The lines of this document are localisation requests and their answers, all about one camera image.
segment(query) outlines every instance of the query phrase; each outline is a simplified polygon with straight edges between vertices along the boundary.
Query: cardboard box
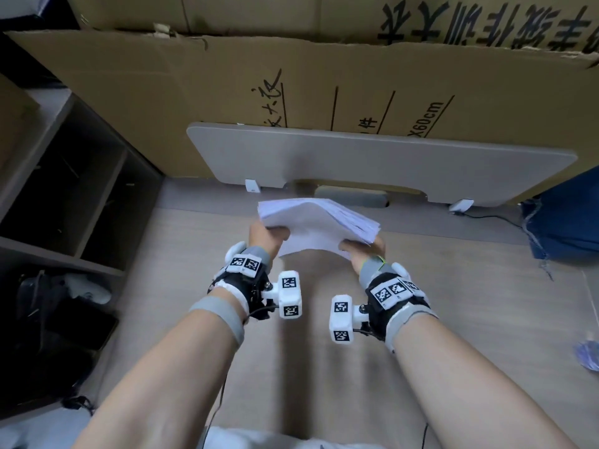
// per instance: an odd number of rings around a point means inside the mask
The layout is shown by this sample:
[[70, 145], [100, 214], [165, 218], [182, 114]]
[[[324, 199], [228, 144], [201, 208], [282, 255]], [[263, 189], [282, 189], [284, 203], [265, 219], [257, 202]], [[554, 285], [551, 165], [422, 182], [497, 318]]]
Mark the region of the cardboard box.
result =
[[14, 150], [30, 113], [37, 107], [37, 102], [26, 92], [0, 74], [0, 168]]
[[98, 31], [10, 36], [169, 176], [212, 175], [186, 136], [194, 121], [578, 153], [521, 199], [599, 165], [596, 54]]
[[70, 0], [82, 27], [597, 51], [599, 0]]

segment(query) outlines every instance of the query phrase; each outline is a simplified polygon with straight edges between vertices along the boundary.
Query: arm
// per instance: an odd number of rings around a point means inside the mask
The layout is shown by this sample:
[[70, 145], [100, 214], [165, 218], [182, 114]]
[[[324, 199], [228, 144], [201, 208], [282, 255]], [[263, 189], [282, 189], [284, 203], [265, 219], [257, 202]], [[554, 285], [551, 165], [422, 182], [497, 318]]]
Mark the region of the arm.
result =
[[[340, 248], [362, 272], [361, 283], [367, 260], [385, 254], [380, 238], [371, 247], [343, 242]], [[575, 449], [520, 386], [436, 317], [414, 314], [395, 333], [392, 346], [444, 448]]]
[[[250, 246], [274, 258], [287, 229], [250, 229]], [[239, 300], [217, 287], [210, 296], [227, 301], [241, 321]], [[145, 354], [110, 393], [74, 449], [192, 449], [237, 350], [229, 326], [214, 313], [194, 310]]]

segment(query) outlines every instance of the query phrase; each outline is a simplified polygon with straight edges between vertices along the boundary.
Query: stack of paper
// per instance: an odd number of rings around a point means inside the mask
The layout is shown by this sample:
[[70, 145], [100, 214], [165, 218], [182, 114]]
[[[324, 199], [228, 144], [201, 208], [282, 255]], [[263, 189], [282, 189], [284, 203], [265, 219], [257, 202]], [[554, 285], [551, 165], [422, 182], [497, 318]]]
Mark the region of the stack of paper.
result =
[[320, 249], [349, 258], [347, 253], [338, 248], [342, 240], [371, 244], [380, 230], [378, 222], [329, 199], [259, 202], [258, 214], [266, 227], [284, 226], [291, 231], [279, 255]]

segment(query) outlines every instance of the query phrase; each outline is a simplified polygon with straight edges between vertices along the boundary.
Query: person's left hand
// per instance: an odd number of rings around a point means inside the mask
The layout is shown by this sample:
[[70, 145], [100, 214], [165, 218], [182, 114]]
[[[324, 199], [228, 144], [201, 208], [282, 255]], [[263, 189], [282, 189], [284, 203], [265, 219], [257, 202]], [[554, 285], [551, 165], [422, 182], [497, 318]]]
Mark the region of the person's left hand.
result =
[[279, 253], [283, 241], [287, 241], [290, 232], [287, 227], [273, 227], [267, 229], [260, 220], [250, 226], [248, 247], [262, 247], [270, 255], [271, 262]]

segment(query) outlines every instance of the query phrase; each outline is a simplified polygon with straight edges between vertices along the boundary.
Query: person's right hand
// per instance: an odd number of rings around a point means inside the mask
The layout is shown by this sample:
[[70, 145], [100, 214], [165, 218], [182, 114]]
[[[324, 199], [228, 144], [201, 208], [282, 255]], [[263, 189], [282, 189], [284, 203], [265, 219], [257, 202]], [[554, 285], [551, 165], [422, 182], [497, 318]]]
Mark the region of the person's right hand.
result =
[[345, 239], [339, 243], [339, 250], [349, 253], [353, 270], [359, 275], [362, 265], [370, 257], [381, 256], [385, 258], [385, 241], [380, 236], [377, 236], [374, 242], [368, 245]]

